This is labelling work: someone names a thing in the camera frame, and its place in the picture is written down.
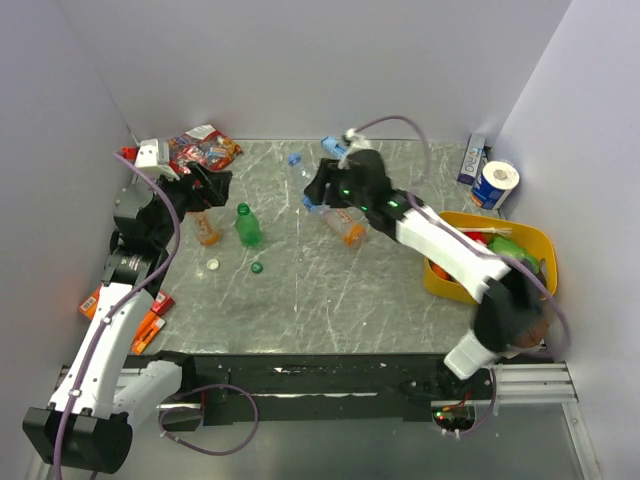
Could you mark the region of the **orange carrot toy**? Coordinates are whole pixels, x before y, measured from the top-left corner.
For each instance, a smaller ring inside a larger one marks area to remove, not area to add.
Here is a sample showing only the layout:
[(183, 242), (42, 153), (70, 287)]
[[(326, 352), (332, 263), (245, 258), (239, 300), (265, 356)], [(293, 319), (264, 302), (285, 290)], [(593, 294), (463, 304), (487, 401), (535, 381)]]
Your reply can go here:
[(443, 279), (445, 281), (449, 281), (451, 279), (450, 275), (442, 267), (440, 267), (439, 265), (431, 262), (430, 263), (430, 267), (431, 267), (431, 270), (433, 271), (433, 273), (437, 277), (439, 277), (439, 278), (441, 278), (441, 279)]

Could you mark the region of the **toilet paper roll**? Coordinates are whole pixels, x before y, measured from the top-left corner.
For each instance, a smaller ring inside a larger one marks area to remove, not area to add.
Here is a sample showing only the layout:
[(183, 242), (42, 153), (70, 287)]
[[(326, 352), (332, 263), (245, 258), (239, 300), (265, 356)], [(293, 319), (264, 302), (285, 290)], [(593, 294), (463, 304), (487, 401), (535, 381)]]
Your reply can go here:
[(482, 209), (496, 210), (518, 186), (520, 174), (510, 163), (489, 161), (472, 185), (471, 198)]

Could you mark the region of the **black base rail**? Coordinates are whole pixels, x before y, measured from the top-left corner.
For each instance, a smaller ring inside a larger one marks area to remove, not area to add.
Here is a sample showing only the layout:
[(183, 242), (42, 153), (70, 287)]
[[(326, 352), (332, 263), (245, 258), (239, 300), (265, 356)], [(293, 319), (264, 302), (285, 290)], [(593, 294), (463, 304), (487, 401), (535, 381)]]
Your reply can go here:
[(239, 422), (400, 418), (429, 422), (437, 403), (485, 401), (482, 369), (467, 380), (441, 354), (186, 354), (131, 356), (125, 365), (175, 360), (186, 378), (175, 403), (196, 404), (206, 426)]

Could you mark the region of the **green plastic bottle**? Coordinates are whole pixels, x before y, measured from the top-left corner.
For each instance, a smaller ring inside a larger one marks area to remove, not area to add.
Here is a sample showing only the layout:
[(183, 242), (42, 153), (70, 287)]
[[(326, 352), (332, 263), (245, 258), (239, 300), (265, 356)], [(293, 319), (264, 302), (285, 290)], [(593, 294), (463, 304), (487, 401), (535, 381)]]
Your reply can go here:
[(237, 206), (235, 229), (245, 247), (258, 247), (261, 244), (262, 232), (259, 221), (246, 203)]

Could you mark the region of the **clear blue water bottle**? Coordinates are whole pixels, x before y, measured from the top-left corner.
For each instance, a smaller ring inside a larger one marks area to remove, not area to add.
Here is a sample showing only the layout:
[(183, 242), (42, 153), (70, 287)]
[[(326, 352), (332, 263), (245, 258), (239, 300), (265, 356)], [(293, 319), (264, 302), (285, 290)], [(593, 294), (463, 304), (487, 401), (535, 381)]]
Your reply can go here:
[(312, 214), (322, 215), (324, 213), (323, 206), (314, 205), (309, 197), (304, 193), (305, 188), (315, 178), (313, 165), (309, 161), (304, 160), (302, 155), (298, 152), (291, 153), (288, 156), (287, 164), (290, 167), (293, 185), (302, 195), (302, 203), (304, 207)]

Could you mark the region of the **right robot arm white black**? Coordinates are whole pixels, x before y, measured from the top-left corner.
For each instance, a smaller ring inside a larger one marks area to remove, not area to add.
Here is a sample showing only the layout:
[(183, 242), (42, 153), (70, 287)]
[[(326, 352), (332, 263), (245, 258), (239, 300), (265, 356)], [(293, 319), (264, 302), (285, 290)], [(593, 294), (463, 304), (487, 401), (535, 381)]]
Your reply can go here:
[(396, 189), (380, 153), (356, 151), (344, 161), (324, 158), (302, 177), (313, 205), (360, 210), (370, 226), (449, 273), (477, 303), (474, 320), (437, 374), (446, 397), (461, 397), (472, 376), (520, 350), (521, 337), (543, 319), (539, 281), (515, 259), (499, 256), (444, 221), (411, 193)]

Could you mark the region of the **white bottle cap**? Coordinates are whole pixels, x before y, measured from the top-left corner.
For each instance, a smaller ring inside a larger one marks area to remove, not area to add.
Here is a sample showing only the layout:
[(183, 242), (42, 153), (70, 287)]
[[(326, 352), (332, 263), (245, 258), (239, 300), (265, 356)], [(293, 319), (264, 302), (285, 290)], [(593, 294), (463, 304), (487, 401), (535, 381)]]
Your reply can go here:
[(211, 258), (206, 263), (207, 269), (210, 271), (215, 271), (219, 268), (220, 263), (216, 258)]

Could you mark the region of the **green cabbage toy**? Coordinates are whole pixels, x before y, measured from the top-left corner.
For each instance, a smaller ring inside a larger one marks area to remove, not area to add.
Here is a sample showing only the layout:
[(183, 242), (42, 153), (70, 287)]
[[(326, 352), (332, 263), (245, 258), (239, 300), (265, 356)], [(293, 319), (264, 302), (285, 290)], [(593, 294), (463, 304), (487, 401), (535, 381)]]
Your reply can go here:
[(488, 248), (497, 255), (508, 256), (520, 261), (534, 274), (539, 273), (539, 261), (531, 255), (527, 249), (521, 247), (509, 238), (494, 236), (490, 240)]

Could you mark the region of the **red pepper toy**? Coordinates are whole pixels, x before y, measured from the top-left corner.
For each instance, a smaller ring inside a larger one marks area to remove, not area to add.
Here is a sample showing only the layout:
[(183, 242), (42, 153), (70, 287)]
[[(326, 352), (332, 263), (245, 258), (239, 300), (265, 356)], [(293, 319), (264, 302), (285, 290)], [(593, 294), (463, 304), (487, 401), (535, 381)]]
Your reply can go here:
[(480, 245), (486, 246), (488, 244), (484, 234), (481, 232), (466, 232), (465, 235)]

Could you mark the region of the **orange tea bottle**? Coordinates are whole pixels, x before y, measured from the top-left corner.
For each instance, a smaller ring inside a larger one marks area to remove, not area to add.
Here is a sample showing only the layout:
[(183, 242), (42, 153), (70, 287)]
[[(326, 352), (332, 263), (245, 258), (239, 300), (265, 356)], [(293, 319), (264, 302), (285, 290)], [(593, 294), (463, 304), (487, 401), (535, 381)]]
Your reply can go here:
[(346, 246), (357, 249), (366, 240), (365, 227), (344, 209), (323, 207), (319, 215)]
[(189, 218), (201, 245), (212, 246), (220, 240), (221, 232), (208, 211), (190, 212)]

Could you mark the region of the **green bottle cap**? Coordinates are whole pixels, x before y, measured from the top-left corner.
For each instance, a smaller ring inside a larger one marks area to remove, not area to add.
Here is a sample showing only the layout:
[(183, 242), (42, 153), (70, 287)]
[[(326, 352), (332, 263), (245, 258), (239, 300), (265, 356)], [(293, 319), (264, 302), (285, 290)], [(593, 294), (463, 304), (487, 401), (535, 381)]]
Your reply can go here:
[(264, 266), (263, 266), (263, 264), (261, 262), (256, 261), (256, 262), (253, 262), (251, 264), (251, 272), (252, 273), (260, 274), (260, 273), (263, 272), (263, 270), (264, 270)]

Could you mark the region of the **yellow plastic basket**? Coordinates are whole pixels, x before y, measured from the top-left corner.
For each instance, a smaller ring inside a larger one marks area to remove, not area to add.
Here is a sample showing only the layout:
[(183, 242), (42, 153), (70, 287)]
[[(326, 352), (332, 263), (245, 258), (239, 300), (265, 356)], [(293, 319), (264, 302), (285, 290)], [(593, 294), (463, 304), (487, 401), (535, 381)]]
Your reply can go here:
[[(558, 269), (553, 244), (550, 238), (541, 230), (532, 226), (510, 222), (499, 218), (475, 215), (470, 213), (443, 211), (440, 213), (443, 220), (453, 227), (461, 228), (496, 228), (510, 229), (509, 239), (518, 246), (524, 248), (536, 260), (542, 262), (546, 288), (554, 295), (558, 286)], [(432, 270), (429, 259), (424, 262), (423, 284), (425, 289), (438, 297), (456, 302), (476, 305), (477, 302), (470, 296), (464, 287), (456, 281), (445, 280)]]

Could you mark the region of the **red candy bag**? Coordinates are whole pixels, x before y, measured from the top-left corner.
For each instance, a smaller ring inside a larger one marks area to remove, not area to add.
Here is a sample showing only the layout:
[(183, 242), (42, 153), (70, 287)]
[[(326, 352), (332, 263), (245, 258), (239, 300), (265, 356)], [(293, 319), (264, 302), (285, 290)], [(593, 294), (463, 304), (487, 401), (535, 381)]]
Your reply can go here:
[(170, 166), (178, 174), (190, 172), (190, 162), (208, 171), (221, 171), (243, 153), (239, 144), (210, 124), (195, 127), (168, 142)]

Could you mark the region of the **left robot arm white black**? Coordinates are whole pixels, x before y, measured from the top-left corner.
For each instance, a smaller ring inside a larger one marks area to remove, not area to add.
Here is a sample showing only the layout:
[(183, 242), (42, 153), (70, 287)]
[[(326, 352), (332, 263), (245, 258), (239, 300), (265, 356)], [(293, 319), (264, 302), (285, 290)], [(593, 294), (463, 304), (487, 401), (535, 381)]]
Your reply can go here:
[(138, 172), (113, 211), (115, 224), (94, 317), (78, 353), (44, 408), (30, 408), (23, 430), (57, 475), (70, 467), (113, 474), (137, 426), (166, 398), (198, 389), (192, 356), (164, 352), (123, 390), (117, 382), (134, 336), (150, 312), (180, 243), (189, 212), (224, 206), (233, 174), (191, 163), (189, 173), (153, 180)]

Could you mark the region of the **orange utility knife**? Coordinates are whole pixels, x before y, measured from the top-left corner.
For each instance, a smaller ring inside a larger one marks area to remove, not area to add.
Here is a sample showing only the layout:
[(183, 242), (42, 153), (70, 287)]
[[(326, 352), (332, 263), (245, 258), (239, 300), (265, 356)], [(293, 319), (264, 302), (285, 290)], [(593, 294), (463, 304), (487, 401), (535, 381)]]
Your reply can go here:
[(141, 355), (164, 327), (163, 316), (175, 305), (174, 299), (166, 292), (160, 290), (152, 303), (151, 309), (140, 323), (131, 344), (131, 352)]

